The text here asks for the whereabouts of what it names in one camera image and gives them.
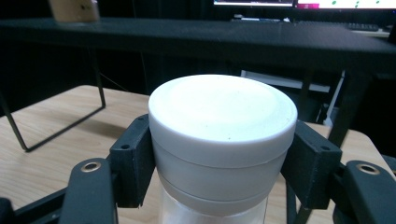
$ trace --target white plastic container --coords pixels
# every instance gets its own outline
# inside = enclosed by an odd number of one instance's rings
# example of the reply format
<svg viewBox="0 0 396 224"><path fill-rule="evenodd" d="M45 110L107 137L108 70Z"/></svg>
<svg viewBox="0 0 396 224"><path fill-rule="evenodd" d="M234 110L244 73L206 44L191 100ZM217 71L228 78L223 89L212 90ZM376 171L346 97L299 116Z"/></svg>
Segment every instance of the white plastic container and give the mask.
<svg viewBox="0 0 396 224"><path fill-rule="evenodd" d="M168 202L161 223L264 217L294 136L297 110L287 95L243 77L182 77L155 90L148 111Z"/></svg>

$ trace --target white lid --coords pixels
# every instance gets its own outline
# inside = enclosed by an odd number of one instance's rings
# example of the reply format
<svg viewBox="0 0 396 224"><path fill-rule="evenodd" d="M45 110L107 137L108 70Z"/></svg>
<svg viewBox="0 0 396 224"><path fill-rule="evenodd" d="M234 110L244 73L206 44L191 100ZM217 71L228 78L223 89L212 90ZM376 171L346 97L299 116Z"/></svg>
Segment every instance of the white lid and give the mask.
<svg viewBox="0 0 396 224"><path fill-rule="evenodd" d="M297 110L283 92L243 77L200 75L162 84L148 102L153 139L185 161L236 168L287 150Z"/></svg>

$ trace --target computer monitor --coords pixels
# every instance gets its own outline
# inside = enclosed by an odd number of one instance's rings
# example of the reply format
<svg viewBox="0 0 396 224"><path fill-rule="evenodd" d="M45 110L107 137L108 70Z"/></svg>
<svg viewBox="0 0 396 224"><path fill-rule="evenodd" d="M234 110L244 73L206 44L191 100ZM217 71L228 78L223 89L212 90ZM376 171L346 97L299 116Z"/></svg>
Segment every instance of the computer monitor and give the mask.
<svg viewBox="0 0 396 224"><path fill-rule="evenodd" d="M396 0L297 0L297 8L394 9Z"/></svg>
<svg viewBox="0 0 396 224"><path fill-rule="evenodd" d="M230 7L292 7L294 0L214 0L215 6Z"/></svg>

